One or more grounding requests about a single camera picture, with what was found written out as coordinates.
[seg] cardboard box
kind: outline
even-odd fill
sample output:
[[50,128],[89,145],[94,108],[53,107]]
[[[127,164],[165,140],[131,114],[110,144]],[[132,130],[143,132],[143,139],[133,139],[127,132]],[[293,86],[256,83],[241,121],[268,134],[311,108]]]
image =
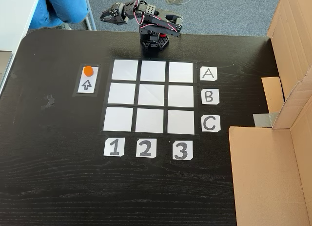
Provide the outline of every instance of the cardboard box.
[[263,78],[273,127],[229,129],[238,226],[312,226],[311,3],[280,0],[268,30],[281,82]]

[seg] orange game piece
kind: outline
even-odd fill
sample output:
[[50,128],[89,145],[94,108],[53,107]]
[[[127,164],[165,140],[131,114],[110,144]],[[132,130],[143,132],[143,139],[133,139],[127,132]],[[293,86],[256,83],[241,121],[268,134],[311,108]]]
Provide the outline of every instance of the orange game piece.
[[83,73],[86,75],[86,76],[92,76],[93,75],[93,69],[92,67],[90,66],[85,66],[83,68]]

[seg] arrow symbol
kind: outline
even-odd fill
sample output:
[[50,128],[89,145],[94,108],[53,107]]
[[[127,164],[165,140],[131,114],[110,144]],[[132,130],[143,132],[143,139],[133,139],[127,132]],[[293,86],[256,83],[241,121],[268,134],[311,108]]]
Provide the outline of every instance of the arrow symbol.
[[84,90],[88,90],[89,87],[92,87],[89,80],[87,80],[85,83],[83,83],[82,86],[84,86]]

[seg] gray carpet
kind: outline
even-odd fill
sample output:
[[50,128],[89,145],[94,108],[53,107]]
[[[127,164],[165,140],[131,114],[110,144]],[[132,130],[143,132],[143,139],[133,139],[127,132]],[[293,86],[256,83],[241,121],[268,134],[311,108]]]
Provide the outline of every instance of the gray carpet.
[[[117,26],[103,23],[99,17],[117,1],[89,0],[98,30],[138,30],[135,20],[127,25]],[[166,0],[145,0],[163,10],[170,10],[184,16],[182,33],[265,36],[278,0],[183,0],[185,4],[168,4]],[[84,23],[71,24],[72,29],[86,29]]]

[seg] white card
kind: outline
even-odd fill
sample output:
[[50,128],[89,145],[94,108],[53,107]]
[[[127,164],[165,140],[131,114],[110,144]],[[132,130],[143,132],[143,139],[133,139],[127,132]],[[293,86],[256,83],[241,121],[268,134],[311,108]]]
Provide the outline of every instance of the white card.
[[200,69],[200,80],[201,81],[216,81],[218,74],[216,67],[202,66]]
[[165,82],[166,62],[142,61],[141,81]]
[[190,85],[169,85],[168,106],[194,107],[194,89]]
[[86,76],[82,71],[78,87],[78,93],[94,93],[98,77],[98,67],[92,66],[92,69],[92,76]]
[[137,109],[136,132],[163,133],[164,110]]
[[133,104],[136,85],[134,83],[111,83],[108,103]]
[[136,156],[143,158],[156,157],[157,139],[139,139],[136,143]]
[[168,110],[168,133],[194,134],[194,112]]
[[203,89],[201,91],[201,103],[217,105],[220,103],[219,89]]
[[203,115],[201,117],[201,131],[218,132],[221,130],[219,115]]
[[138,60],[115,60],[112,80],[136,81]]
[[170,62],[169,82],[193,83],[193,63]]
[[164,94],[164,85],[140,84],[138,104],[164,106]]
[[131,132],[133,108],[107,107],[104,131]]
[[175,141],[172,145],[172,159],[191,160],[193,158],[193,141]]
[[104,156],[121,157],[125,151],[125,138],[108,138],[105,141]]

